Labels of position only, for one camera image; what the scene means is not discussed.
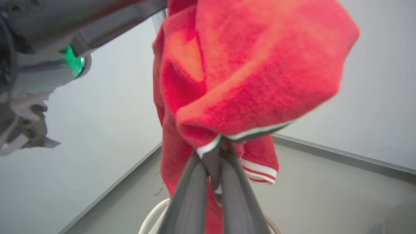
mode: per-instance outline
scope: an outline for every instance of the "wall baseboard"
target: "wall baseboard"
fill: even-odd
[[[150,157],[157,149],[160,148],[162,143],[159,143],[149,153],[147,153],[138,163],[136,163],[130,170],[128,170],[120,179],[112,184],[104,193],[102,193],[97,199],[95,199],[85,210],[83,210],[75,219],[73,219],[67,226],[65,226],[58,234],[64,234],[67,232],[76,222],[78,222],[88,211],[90,211],[101,199],[103,199],[111,190],[113,190],[123,179],[125,179],[130,173],[132,173],[140,164]]]
[[[334,149],[331,147],[326,147],[323,145],[315,144],[293,137],[288,137],[278,133],[273,133],[272,137],[273,141],[276,144],[280,144],[310,154],[328,158],[334,161],[349,164],[355,167],[360,167],[365,170],[373,171],[379,174],[384,174],[389,177],[391,177],[394,174],[393,177],[398,177],[398,179],[400,180],[408,181],[410,179],[413,183],[416,182],[416,170],[411,168],[395,165],[392,163],[346,152],[339,149]]]

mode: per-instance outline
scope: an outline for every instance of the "fleece fabric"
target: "fleece fabric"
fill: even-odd
[[[274,184],[279,164],[269,134],[338,92],[358,35],[335,0],[168,0],[153,48],[170,194],[192,150],[209,161],[222,137],[235,142],[249,179]],[[205,165],[218,174],[218,165]],[[206,233],[222,233],[211,188],[207,200]]]

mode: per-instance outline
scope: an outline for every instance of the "jacket cuff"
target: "jacket cuff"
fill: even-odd
[[[259,184],[275,184],[277,171],[271,167],[263,166],[246,159],[241,159],[245,175],[253,182]]]

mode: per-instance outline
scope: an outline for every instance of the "white wall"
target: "white wall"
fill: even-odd
[[[56,234],[161,141],[148,20],[92,54],[47,102],[55,149],[0,157],[0,233]]]
[[[361,29],[341,91],[279,133],[416,169],[416,1],[341,3]]]

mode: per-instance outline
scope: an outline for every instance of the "floor stain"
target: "floor stain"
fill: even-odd
[[[163,187],[160,188],[159,192],[153,194],[154,197],[160,196],[160,193],[162,192]]]

